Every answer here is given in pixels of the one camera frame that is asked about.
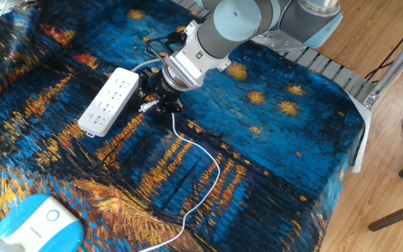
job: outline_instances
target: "white charging cable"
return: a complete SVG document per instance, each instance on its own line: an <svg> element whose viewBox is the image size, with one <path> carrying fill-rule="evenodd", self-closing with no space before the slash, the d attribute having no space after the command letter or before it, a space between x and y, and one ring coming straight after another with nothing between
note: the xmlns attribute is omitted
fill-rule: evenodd
<svg viewBox="0 0 403 252"><path fill-rule="evenodd" d="M168 244L168 243L170 243L170 242L173 242L173 241L175 241L177 238L179 238L179 237L181 236L181 234L183 233L183 231L185 230L186 218L188 217L188 215L189 215L190 213L192 213L193 211L195 211L195 209L197 209L198 207L200 207L200 206L203 204L203 202L206 200L206 198L207 198L207 197L211 194L211 192L214 190L215 185L217 185L218 179L220 178L221 170L220 170L220 167L218 166L218 163L217 163L217 161L215 160L215 158L214 158L211 154L209 154L209 152L208 152L207 150L205 150L205 148L201 147L198 143L194 143L194 142L191 141L191 140L184 139L183 137L181 137L181 136L176 132L176 130L175 130L175 115L174 115L174 113L172 113L172 127L173 127L173 129L174 129L175 135L176 135L179 139L181 139L181 140L183 140L183 141L185 141L185 142L191 143L191 144L197 146L198 148L202 149L202 150L214 161L214 163L215 163L215 165L217 166L217 169L218 169L217 178L215 178L215 181L214 181L213 186L211 187L211 189L209 189L209 191L206 193L206 195L203 197L203 199L201 199L200 203L198 203L196 206L194 206L193 209L189 210L189 211L184 215L184 217L183 217L183 226L181 227L181 231L178 233L178 235L176 235L176 236L175 236L174 238L172 238L172 239L169 239L169 240L167 240L167 241L165 241L165 242L162 242L162 243L160 243L160 244L158 244L158 245L155 245L155 246L153 246L153 247L150 247L150 248L141 250L141 251L139 251L139 252L146 252L146 251L152 251L152 250L154 250L154 249L158 249L159 247L164 246L164 245L166 245L166 244Z"/></svg>

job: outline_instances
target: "blue and white object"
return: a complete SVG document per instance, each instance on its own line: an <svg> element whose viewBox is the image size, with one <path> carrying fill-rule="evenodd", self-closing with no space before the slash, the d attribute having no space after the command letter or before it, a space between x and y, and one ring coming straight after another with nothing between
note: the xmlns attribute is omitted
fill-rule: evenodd
<svg viewBox="0 0 403 252"><path fill-rule="evenodd" d="M83 226L53 196L37 194L0 222L0 240L24 252L75 252L83 241Z"/></svg>

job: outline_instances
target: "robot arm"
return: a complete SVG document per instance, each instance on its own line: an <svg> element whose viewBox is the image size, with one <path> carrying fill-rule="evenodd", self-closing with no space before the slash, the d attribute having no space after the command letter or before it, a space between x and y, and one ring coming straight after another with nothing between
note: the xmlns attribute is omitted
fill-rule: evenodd
<svg viewBox="0 0 403 252"><path fill-rule="evenodd" d="M197 0L213 14L201 25L192 21L183 48L166 57L165 84L172 91L200 88L206 72L222 71L228 55L242 43L280 29L305 45L321 46L341 22L337 0Z"/></svg>

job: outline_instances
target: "blue fabric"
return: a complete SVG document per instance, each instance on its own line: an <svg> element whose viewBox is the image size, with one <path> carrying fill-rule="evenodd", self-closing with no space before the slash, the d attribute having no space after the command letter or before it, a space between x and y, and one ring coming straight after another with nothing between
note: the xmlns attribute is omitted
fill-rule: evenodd
<svg viewBox="0 0 403 252"><path fill-rule="evenodd" d="M76 125L146 37L198 19L170 1L39 1L0 17L0 220L34 193L82 221L83 251L137 251L176 235L217 175L171 118L137 96L103 138ZM177 129L216 157L218 187L163 251L313 251L364 123L332 81L249 42L181 96Z"/></svg>

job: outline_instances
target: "power outlet socket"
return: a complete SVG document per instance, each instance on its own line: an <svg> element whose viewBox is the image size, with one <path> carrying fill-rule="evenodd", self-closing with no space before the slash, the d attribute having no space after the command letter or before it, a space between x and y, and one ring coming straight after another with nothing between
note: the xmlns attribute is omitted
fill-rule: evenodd
<svg viewBox="0 0 403 252"><path fill-rule="evenodd" d="M117 68L78 120L89 137L104 137L138 87L139 75Z"/></svg>

